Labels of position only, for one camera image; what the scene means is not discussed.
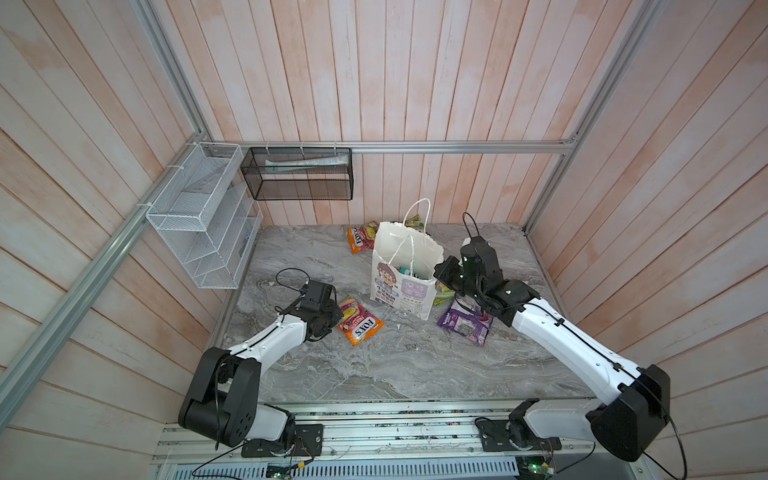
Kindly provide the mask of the orange Fox's candy bag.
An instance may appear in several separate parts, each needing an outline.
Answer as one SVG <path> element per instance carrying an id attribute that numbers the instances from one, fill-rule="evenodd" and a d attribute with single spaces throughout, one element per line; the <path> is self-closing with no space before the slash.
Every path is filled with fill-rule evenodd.
<path id="1" fill-rule="evenodd" d="M 384 326 L 383 321 L 371 314 L 353 297 L 344 299 L 339 307 L 342 311 L 342 319 L 337 328 L 353 346 L 369 339 Z"/>

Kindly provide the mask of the purple Fox's berries bag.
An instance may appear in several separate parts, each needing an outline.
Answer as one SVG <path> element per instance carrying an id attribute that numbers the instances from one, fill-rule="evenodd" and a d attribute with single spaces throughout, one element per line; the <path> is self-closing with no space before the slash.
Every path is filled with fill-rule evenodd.
<path id="1" fill-rule="evenodd" d="M 477 305 L 467 305 L 454 298 L 448 309 L 438 319 L 437 326 L 456 333 L 471 343 L 484 347 L 493 325 L 494 317 Z"/>

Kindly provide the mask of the white paper bag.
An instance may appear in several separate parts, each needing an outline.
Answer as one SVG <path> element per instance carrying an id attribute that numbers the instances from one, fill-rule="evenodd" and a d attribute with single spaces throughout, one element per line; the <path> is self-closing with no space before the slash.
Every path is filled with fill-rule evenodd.
<path id="1" fill-rule="evenodd" d="M 379 225 L 372 253 L 370 298 L 400 312 L 428 320 L 435 297 L 434 268 L 444 261 L 444 248 L 425 230 L 404 222 Z M 422 279 L 399 273 L 407 266 Z"/>

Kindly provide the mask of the green Spring Tea candy bag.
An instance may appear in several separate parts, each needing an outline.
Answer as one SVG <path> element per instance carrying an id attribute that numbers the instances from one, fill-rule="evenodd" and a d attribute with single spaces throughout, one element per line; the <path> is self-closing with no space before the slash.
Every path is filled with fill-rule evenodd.
<path id="1" fill-rule="evenodd" d="M 435 297 L 433 305 L 437 306 L 445 302 L 450 302 L 455 296 L 455 292 L 445 284 L 437 281 L 435 284 Z"/>

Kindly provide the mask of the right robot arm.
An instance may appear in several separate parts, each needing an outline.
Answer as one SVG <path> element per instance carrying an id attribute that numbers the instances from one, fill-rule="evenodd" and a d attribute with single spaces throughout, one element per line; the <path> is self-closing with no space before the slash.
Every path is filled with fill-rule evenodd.
<path id="1" fill-rule="evenodd" d="M 669 424 L 671 381 L 659 366 L 641 367 L 612 352 L 566 320 L 529 285 L 520 280 L 488 280 L 474 260 L 449 257 L 435 267 L 434 276 L 537 342 L 595 396 L 573 407 L 525 401 L 509 416 L 514 441 L 586 440 L 623 461 L 634 462 Z"/>

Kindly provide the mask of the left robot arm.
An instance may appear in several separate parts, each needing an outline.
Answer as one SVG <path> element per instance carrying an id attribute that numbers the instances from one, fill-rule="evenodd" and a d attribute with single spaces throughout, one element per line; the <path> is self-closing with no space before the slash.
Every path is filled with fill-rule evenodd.
<path id="1" fill-rule="evenodd" d="M 206 350 L 181 404 L 178 424 L 228 447 L 267 443 L 274 454 L 295 443 L 295 417 L 259 400 L 263 374 L 290 350 L 329 334 L 342 319 L 333 289 L 306 292 L 263 331 L 227 349 Z"/>

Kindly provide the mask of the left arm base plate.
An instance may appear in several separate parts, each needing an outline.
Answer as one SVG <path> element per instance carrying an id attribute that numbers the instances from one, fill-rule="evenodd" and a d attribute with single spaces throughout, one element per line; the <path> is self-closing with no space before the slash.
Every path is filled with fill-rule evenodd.
<path id="1" fill-rule="evenodd" d="M 321 455 L 324 438 L 324 426 L 319 423 L 299 424 L 287 427 L 278 440 L 250 439 L 241 450 L 243 458 L 271 458 Z"/>

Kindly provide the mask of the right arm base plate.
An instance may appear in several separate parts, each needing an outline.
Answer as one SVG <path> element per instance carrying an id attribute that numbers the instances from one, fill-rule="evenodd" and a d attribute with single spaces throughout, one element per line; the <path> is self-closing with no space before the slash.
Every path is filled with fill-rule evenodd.
<path id="1" fill-rule="evenodd" d="M 522 421 L 492 420 L 478 417 L 474 420 L 484 452 L 509 452 L 540 450 L 544 452 L 562 449 L 557 437 L 541 438 Z"/>

